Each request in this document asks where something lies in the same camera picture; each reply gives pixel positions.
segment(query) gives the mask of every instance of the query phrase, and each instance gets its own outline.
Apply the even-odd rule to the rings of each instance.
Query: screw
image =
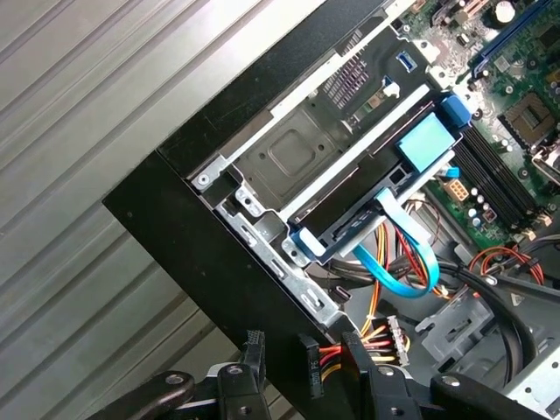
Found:
[[[210,178],[205,173],[199,176],[199,184],[201,184],[202,186],[205,186],[209,182]]]
[[[441,380],[445,385],[449,385],[450,387],[458,387],[461,384],[461,382],[459,382],[459,379],[454,378],[453,376],[444,376],[443,378],[441,378]]]
[[[251,411],[253,411],[253,409],[251,409],[250,407],[248,407],[246,405],[239,408],[239,414],[241,414],[242,416],[248,416],[249,414],[251,414]]]
[[[393,371],[393,369],[391,369],[390,367],[387,366],[380,366],[377,368],[377,370],[379,370],[379,373],[385,376],[393,376],[395,374],[395,372]]]
[[[233,365],[227,368],[227,372],[231,375],[238,375],[243,372],[243,369],[241,369],[239,366]]]
[[[184,381],[185,380],[178,374],[170,374],[165,378],[165,382],[167,382],[170,385],[178,385]]]
[[[496,284],[498,284],[498,280],[496,280],[496,278],[493,276],[484,276],[484,280],[491,286],[495,286]]]

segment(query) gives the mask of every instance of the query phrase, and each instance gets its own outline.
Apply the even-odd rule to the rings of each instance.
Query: capacitor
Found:
[[[493,18],[497,25],[505,26],[514,20],[515,7],[508,0],[502,0],[494,6]]]

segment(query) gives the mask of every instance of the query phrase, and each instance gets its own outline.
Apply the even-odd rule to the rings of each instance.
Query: yellow wire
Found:
[[[395,356],[373,356],[371,358],[372,361],[395,361]]]
[[[387,328],[385,325],[380,326],[379,328],[373,330],[372,333],[368,334],[366,337],[364,337],[363,339],[361,339],[362,341],[369,341],[371,340],[373,337],[375,337],[377,334],[379,334],[381,331],[383,331],[385,328]]]
[[[384,225],[380,225],[377,228],[377,261],[382,262],[385,256],[385,234],[387,230]],[[371,319],[375,311],[375,302],[377,301],[377,296],[375,295],[375,286],[374,286],[374,294],[372,295],[371,301],[369,303],[369,311],[367,312],[366,322],[364,326],[360,330],[360,335],[365,335],[368,332],[369,327],[371,326]]]
[[[321,375],[321,381],[324,382],[328,375],[330,375],[332,372],[336,372],[337,370],[340,370],[341,368],[342,365],[340,365],[340,363],[338,365],[332,365],[325,372],[323,372],[323,374]]]

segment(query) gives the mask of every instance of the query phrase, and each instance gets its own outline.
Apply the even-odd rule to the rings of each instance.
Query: red cable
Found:
[[[338,350],[333,351],[332,353],[327,354],[326,356],[324,356],[320,361],[319,361],[319,365],[320,366],[324,366],[330,359],[332,359],[334,356],[337,356],[339,354],[342,353],[342,348],[339,348]]]

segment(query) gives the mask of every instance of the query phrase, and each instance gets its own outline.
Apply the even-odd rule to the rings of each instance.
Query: orange wire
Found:
[[[484,250],[480,251],[471,260],[471,262],[469,264],[469,270],[472,271],[474,269],[474,266],[475,266],[476,262],[482,256],[486,255],[484,260],[482,261],[482,264],[480,265],[480,274],[486,274],[487,271],[489,270],[488,264],[490,263],[492,258],[495,257],[495,256],[504,255],[504,254],[514,256],[515,258],[517,258],[517,260],[521,261],[522,263],[526,263],[527,261],[530,260],[530,256],[515,252],[513,249],[505,248],[505,247],[491,247],[491,248],[487,248],[487,249],[484,249]],[[540,264],[536,264],[534,267],[531,267],[529,269],[529,272],[532,274],[532,276],[535,278],[535,280],[538,284],[540,284],[540,285],[544,284],[544,274],[543,274],[543,269],[541,268]]]

